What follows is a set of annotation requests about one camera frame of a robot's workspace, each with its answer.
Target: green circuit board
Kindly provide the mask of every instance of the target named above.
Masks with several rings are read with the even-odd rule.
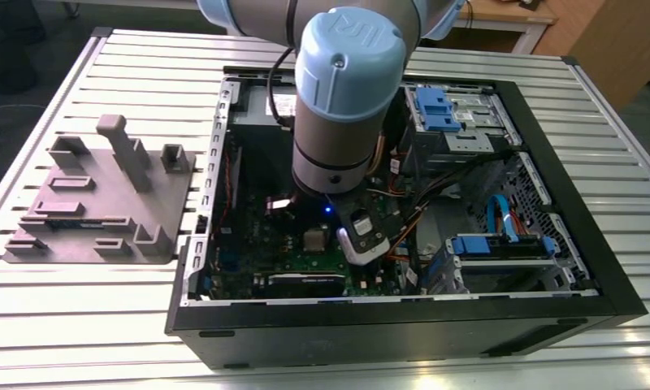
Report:
[[[385,199],[376,200],[380,210],[387,209]],[[395,265],[373,276],[361,275],[347,262],[340,242],[335,236],[336,226],[323,223],[316,228],[327,232],[323,251],[305,250],[304,233],[285,232],[265,218],[264,197],[251,196],[247,207],[235,211],[235,234],[237,244],[217,248],[212,273],[216,299],[255,299],[256,280],[267,275],[341,275],[345,277],[344,297],[376,297],[399,293]]]

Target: blue plastic latch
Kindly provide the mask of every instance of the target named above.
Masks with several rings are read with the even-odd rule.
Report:
[[[463,237],[463,245],[468,254],[491,254],[489,241],[487,237]]]
[[[439,88],[417,88],[416,103],[424,117],[424,129],[429,132],[460,132],[463,125],[453,118],[453,103]]]
[[[452,238],[451,243],[453,244],[453,253],[455,254],[464,254],[465,253],[465,245],[463,244],[463,239]]]
[[[212,290],[212,278],[209,276],[205,276],[205,280],[203,281],[203,288],[209,291]]]
[[[439,258],[436,259],[436,261],[432,263],[432,265],[429,266],[429,271],[427,272],[427,280],[429,278],[429,276],[433,276],[433,274],[436,274],[436,271],[439,270],[439,268],[441,267],[441,264],[444,264],[444,260],[443,258],[439,256]]]
[[[555,245],[555,240],[552,240],[552,237],[543,237],[543,243],[544,243],[544,248],[547,249],[547,253],[549,256],[555,256],[556,254],[556,245]]]

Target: aluminum work table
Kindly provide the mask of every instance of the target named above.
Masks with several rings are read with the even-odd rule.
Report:
[[[3,247],[53,164],[55,138],[79,135],[103,147],[97,118],[123,114],[148,150],[181,143],[203,167],[224,66],[271,67],[283,51],[244,37],[99,32],[0,184],[1,386],[650,388],[650,314],[527,357],[213,372],[164,334],[177,262],[8,264]],[[420,49],[408,73],[519,84],[650,311],[650,158],[580,68],[560,58]],[[201,181],[196,173],[192,185]],[[195,226],[197,194],[183,231]]]

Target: light blue joint cap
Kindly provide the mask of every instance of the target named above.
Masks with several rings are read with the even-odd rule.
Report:
[[[415,0],[416,10],[420,13],[421,31],[427,31],[427,2],[428,0]],[[439,24],[433,26],[424,38],[440,41],[448,36],[448,33],[453,29],[453,24],[456,23],[457,17],[460,16],[460,12],[468,0],[455,0],[455,2],[456,4],[451,6],[449,11],[445,13],[444,17],[439,21]]]
[[[233,28],[243,35],[231,13],[229,0],[197,0],[197,6],[212,24],[224,28]]]
[[[391,103],[404,75],[407,46],[392,21],[353,6],[305,25],[296,87],[305,105],[335,122],[357,122]]]

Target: wooden cabinet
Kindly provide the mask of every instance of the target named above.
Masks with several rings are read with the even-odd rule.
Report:
[[[650,81],[650,0],[547,0],[559,22],[533,54],[571,55],[616,109]]]

